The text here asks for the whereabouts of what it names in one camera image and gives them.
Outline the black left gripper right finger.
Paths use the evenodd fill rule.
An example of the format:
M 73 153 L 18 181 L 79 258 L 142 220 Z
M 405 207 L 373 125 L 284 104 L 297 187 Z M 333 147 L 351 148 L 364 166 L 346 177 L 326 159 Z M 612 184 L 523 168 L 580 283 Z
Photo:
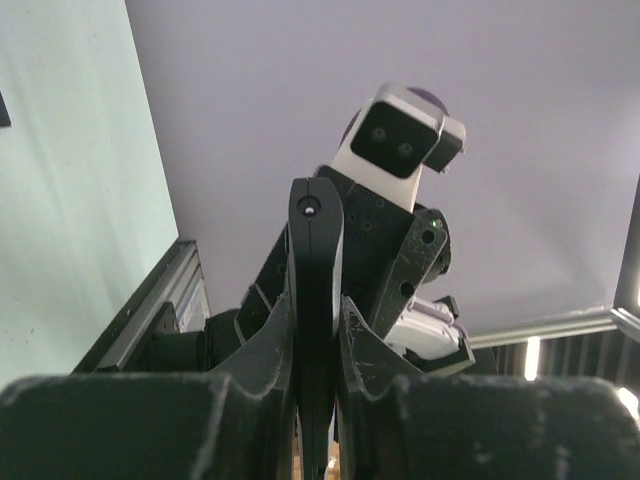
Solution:
M 338 382 L 345 479 L 635 479 L 639 427 L 608 382 L 427 375 L 344 298 Z

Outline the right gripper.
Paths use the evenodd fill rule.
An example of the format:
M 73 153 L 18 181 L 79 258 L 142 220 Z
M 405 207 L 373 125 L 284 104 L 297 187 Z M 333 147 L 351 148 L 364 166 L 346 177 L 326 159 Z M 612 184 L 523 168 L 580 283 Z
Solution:
M 349 296 L 382 339 L 416 290 L 448 272 L 450 232 L 443 213 L 417 204 L 409 213 L 323 165 L 344 209 L 342 293 Z M 266 323 L 287 282 L 288 225 L 248 288 L 234 319 L 240 345 Z

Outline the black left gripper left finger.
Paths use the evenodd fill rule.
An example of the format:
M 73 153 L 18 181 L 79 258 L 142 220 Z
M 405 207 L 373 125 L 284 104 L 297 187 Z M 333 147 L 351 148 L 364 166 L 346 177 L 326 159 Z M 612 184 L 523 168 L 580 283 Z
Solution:
M 293 329 L 281 298 L 208 373 L 30 377 L 1 394 L 5 479 L 289 479 Z

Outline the black remote control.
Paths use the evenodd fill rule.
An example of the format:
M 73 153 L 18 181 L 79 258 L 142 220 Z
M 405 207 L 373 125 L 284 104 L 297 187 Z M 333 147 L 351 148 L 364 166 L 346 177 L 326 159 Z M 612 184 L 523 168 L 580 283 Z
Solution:
M 331 180 L 313 177 L 293 181 L 288 218 L 288 289 L 295 333 L 294 384 L 304 479 L 327 477 L 343 228 L 343 207 Z

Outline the black remote battery cover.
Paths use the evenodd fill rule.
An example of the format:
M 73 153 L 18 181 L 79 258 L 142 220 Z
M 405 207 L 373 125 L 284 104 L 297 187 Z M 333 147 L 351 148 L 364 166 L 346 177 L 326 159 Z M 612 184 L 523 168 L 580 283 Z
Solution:
M 9 128 L 12 125 L 9 111 L 3 95 L 0 93 L 0 127 Z

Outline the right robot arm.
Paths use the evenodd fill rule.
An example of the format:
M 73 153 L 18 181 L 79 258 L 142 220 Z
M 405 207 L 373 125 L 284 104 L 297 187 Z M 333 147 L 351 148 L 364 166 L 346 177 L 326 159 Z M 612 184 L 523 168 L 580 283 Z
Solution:
M 215 479 L 326 475 L 339 424 L 346 479 L 635 479 L 639 429 L 611 385 L 465 377 L 472 359 L 449 300 L 413 299 L 444 230 L 427 210 L 384 208 L 409 230 L 394 266 L 343 244 L 331 177 L 296 179 L 289 219 L 235 323 L 238 416 Z

